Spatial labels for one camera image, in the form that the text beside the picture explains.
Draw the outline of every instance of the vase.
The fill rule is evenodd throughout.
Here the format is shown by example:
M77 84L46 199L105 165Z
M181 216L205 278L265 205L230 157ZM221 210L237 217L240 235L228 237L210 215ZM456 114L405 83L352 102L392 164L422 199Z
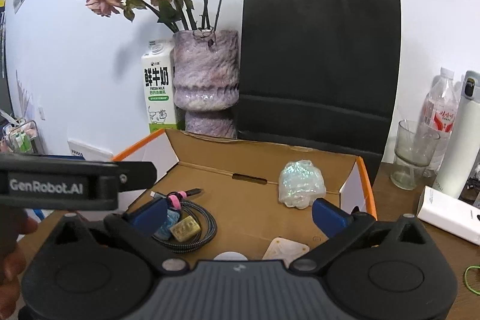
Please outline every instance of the vase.
M215 137L237 138L237 129L230 110L220 112L186 112L185 130Z
M236 31L180 31L173 35L175 104L186 111L225 110L239 98Z

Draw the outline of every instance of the green cable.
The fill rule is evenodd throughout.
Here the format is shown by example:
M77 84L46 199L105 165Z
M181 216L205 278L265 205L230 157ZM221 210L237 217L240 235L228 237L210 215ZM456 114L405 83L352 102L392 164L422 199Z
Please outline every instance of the green cable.
M475 290L473 287L471 287L469 285L469 281L467 281L467 273L471 270L471 269L480 269L480 266L470 266L468 267L466 270L465 270L465 273L463 274L463 282L465 283L465 286L466 288L472 292L472 293L475 293L476 295L480 295L480 292L478 290Z

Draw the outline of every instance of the clear glass cup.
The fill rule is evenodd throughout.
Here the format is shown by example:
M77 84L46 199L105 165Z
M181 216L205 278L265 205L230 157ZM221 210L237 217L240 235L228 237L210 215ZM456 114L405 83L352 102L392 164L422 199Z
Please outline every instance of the clear glass cup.
M398 123L395 159L390 180L397 187L413 190L420 184L423 172L430 164L440 135L436 130L417 121Z

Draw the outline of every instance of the finger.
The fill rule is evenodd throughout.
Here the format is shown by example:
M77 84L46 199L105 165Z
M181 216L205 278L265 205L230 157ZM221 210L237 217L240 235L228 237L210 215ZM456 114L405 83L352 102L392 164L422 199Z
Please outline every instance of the finger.
M6 319L15 311L17 300L20 297L20 283L13 281L0 286L0 317Z
M5 271L5 277L8 281L13 281L26 267L26 259L22 250L18 247L15 251L7 255L3 260L3 269Z
M31 217L28 217L23 224L23 227L20 231L21 234L27 235L32 234L38 228L38 223Z

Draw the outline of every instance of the black paper bag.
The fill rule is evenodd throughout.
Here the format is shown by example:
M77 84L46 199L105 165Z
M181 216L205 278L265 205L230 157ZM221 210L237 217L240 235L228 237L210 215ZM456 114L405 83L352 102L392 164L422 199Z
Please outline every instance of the black paper bag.
M400 0L244 0L239 137L360 155L373 182L400 35Z

